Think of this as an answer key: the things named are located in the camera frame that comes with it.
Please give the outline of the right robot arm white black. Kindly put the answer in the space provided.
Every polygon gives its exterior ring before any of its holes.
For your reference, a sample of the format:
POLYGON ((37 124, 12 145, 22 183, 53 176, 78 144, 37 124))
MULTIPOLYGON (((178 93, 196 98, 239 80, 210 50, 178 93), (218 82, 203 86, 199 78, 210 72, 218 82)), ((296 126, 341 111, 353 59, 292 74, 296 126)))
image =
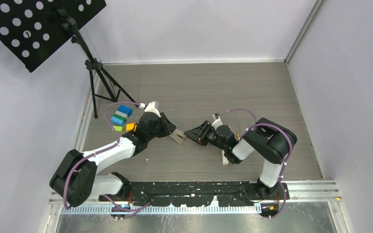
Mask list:
POLYGON ((220 149, 232 164, 239 164, 253 152, 258 152, 264 158, 264 164, 255 190, 262 199, 271 199, 277 193, 283 169, 297 142, 292 131, 266 118, 260 118, 240 138, 220 118, 205 121, 186 131, 185 136, 201 146, 210 144, 220 149))

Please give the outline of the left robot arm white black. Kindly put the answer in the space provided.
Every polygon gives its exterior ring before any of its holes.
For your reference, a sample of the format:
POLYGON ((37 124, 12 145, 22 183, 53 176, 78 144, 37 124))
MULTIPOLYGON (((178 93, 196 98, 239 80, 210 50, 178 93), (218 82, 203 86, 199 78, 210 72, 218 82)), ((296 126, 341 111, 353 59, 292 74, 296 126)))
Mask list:
POLYGON ((100 175, 100 172, 141 153, 150 141, 167 137, 176 129, 164 113, 159 116, 151 112, 144 113, 136 128, 116 141, 92 151, 68 151, 49 186, 62 196, 66 209, 101 195, 112 195, 118 201, 126 200, 130 193, 128 180, 117 172, 108 175, 100 175))

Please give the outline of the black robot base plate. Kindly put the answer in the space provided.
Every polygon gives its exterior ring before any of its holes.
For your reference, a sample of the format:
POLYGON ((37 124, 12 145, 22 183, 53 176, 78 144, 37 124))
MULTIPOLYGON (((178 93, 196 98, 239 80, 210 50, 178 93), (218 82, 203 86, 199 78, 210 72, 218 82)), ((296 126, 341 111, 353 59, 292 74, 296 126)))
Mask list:
POLYGON ((154 207, 207 207, 217 202, 220 207, 251 206, 259 201, 277 204, 288 199, 283 188, 271 193, 261 190, 257 183, 249 181, 218 182, 126 182, 115 195, 100 196, 100 201, 132 203, 154 207))

